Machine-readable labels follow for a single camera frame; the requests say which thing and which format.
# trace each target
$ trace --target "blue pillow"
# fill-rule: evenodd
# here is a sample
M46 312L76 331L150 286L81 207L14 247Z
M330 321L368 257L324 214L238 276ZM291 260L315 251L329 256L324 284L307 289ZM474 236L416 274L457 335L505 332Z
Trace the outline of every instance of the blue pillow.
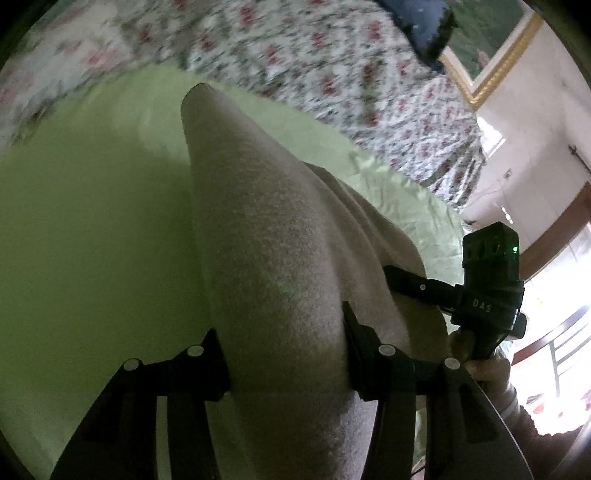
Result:
M456 20L446 0L376 0L390 13L426 65L443 72L438 60L452 36Z

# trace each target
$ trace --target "green bedsheet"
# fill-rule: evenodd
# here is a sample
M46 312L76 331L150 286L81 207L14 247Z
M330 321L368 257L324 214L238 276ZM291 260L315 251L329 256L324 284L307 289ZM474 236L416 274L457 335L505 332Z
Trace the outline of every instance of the green bedsheet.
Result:
M146 67L64 100L0 157L0 429L38 480L124 360L171 358L207 331L180 119L200 81ZM462 282L460 218L443 202L310 115L210 83L400 226L427 275ZM225 478L244 478L218 454Z

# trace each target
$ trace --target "floral bedspread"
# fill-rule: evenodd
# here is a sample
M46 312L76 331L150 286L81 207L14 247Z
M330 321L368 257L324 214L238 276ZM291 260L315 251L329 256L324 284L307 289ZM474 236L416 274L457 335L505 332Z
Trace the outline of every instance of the floral bedspread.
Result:
M71 90L164 61L312 113L456 209L485 162L455 84L372 0L60 0L0 73L0 145Z

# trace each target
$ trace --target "silver rivet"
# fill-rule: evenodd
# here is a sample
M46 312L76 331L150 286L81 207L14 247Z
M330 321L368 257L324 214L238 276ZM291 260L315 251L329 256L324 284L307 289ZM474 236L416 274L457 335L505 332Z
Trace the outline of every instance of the silver rivet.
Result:
M135 370L138 367L139 367L139 360L137 358L130 358L129 360L125 361L125 363L123 364L124 370L127 370L128 372L132 372L133 370Z
M201 345L193 345L187 348L188 356L200 356L205 350Z
M457 359L453 358L452 356L450 358L446 358L443 363L445 364L446 367L448 367L450 370L457 370L458 368L460 368L460 362L457 361Z
M389 343L384 343L379 346L378 352L383 356L393 356L396 353L396 349Z

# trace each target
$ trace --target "bed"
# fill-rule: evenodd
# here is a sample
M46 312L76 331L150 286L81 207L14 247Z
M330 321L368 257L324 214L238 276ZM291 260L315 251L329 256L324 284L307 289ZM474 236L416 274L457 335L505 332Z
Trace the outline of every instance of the bed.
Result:
M143 67L60 102L0 153L0 335L9 339L0 351L0 432L37 480L49 478L122 361L169 358L211 326L179 113L201 81ZM312 116L212 83L398 225L429 277L462 282L463 231L452 208ZM424 411L417 422L419 460ZM215 440L222 476L252 478L234 438Z
M0 146L55 100L154 63L308 112L457 210L485 163L455 84L371 0L59 0L0 73Z

